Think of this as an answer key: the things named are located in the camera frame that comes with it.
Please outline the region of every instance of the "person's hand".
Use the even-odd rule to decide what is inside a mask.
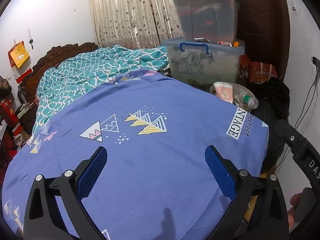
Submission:
[[[292,198],[290,199],[290,204],[293,206],[292,208],[289,209],[288,211],[288,223],[289,223],[289,230],[292,228],[293,223],[294,223],[294,212],[296,211],[296,208],[300,202],[302,196],[302,192],[298,193],[296,195],[293,195]]]

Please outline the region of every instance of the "leaf pattern curtain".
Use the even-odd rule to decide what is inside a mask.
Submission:
[[[154,48],[182,35],[172,0],[91,0],[100,47]]]

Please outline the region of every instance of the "blue handle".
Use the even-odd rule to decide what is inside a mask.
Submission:
[[[204,158],[223,195],[234,201],[237,195],[236,182],[223,163],[220,153],[213,146],[208,146]]]
[[[199,42],[182,42],[180,43],[180,50],[181,51],[184,51],[182,50],[182,46],[183,45],[188,45],[188,46],[195,46],[195,47],[206,47],[207,48],[207,55],[209,55],[209,47],[207,44],[205,43],[199,43]]]

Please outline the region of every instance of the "white wall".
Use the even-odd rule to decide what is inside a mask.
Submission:
[[[291,125],[294,126],[302,111],[308,90],[316,76],[316,67],[312,64],[311,57],[315,56],[320,59],[320,31],[302,0],[287,1],[290,14],[291,44],[284,83],[290,89],[290,119]],[[291,1],[294,1],[297,8],[296,11],[292,11]],[[308,120],[307,117],[310,116],[313,109],[314,114]],[[320,152],[320,102],[313,104],[309,112],[310,114],[306,115],[306,118],[297,130],[299,132],[304,131],[303,136]],[[291,153],[285,158],[277,176],[281,183],[288,208],[291,207],[289,200],[292,195],[302,192],[305,187],[310,187],[307,177],[293,161]]]
[[[30,29],[34,50],[29,44]],[[16,42],[24,41],[31,65],[52,47],[66,44],[97,43],[89,0],[12,0],[0,17],[0,75],[10,78],[15,91],[8,51]]]

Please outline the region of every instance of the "wooden headboard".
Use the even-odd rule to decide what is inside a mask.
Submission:
[[[47,69],[51,67],[57,68],[64,60],[75,57],[80,53],[94,51],[97,48],[98,46],[93,42],[87,42],[80,46],[78,44],[68,44],[63,47],[53,47],[47,52],[47,55],[39,59],[37,64],[33,66],[33,72],[27,75],[20,83],[20,91],[18,92],[20,103],[24,103],[21,94],[24,95],[28,102],[35,99],[38,84]]]

